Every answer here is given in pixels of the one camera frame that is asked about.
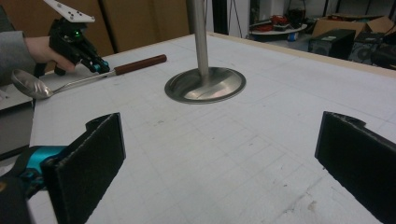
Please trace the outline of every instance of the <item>white tabletop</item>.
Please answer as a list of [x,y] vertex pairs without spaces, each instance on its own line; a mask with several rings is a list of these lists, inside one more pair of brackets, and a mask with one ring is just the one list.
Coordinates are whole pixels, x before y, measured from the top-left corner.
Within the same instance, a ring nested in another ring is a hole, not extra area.
[[[314,153],[323,111],[396,142],[396,78],[212,35],[207,44],[209,66],[246,77],[234,98],[187,105],[164,93],[197,67],[190,35],[106,58],[166,63],[36,102],[31,146],[69,145],[89,120],[120,112],[126,160],[89,223],[379,223]],[[37,223],[56,223],[46,191],[29,204]]]

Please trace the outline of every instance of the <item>metal ladle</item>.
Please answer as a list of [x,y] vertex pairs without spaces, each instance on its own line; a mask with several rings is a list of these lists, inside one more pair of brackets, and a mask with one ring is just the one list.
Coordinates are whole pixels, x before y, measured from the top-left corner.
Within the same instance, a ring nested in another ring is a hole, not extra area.
[[141,60],[138,62],[127,63],[125,65],[115,67],[112,71],[110,71],[108,73],[103,73],[103,74],[96,75],[93,77],[86,77],[86,78],[83,78],[83,79],[80,79],[77,81],[69,82],[69,83],[63,85],[61,88],[58,88],[54,91],[52,91],[49,87],[47,87],[46,84],[43,81],[41,81],[40,79],[34,77],[33,75],[31,75],[25,71],[19,70],[19,69],[16,69],[12,72],[11,80],[12,80],[12,83],[14,84],[14,86],[23,94],[30,96],[37,100],[42,100],[42,99],[50,98],[52,95],[54,95],[60,91],[63,91],[67,88],[70,88],[72,86],[75,86],[77,84],[80,84],[82,82],[86,82],[86,81],[96,79],[99,77],[118,76],[118,75],[122,75],[125,73],[133,72],[133,71],[141,69],[141,68],[149,67],[149,66],[155,65],[157,63],[164,63],[164,62],[166,62],[166,56],[164,54],[162,54],[162,55],[148,58],[145,60]]

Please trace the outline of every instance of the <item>hand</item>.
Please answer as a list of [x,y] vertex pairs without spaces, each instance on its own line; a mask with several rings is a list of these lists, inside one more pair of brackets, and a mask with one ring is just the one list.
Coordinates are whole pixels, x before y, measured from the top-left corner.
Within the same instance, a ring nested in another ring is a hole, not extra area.
[[26,47],[36,63],[48,63],[54,61],[57,66],[66,72],[72,72],[75,65],[68,61],[64,56],[58,54],[50,48],[50,37],[26,37],[24,38]]

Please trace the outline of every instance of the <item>cardboard box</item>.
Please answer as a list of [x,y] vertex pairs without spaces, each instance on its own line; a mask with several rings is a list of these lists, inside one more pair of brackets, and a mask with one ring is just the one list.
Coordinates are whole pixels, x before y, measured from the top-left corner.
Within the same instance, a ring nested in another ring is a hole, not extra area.
[[355,30],[355,37],[361,31],[387,33],[387,35],[396,32],[394,22],[388,17],[334,14],[317,20],[312,37],[322,35],[333,29]]

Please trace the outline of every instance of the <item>white bracket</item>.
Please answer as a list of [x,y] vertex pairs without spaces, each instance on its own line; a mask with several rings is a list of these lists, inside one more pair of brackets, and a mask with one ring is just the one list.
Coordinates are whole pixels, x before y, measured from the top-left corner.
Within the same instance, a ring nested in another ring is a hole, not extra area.
[[68,7],[55,0],[44,0],[50,7],[55,9],[59,14],[61,14],[65,19],[70,22],[94,22],[95,17],[88,16],[78,10]]

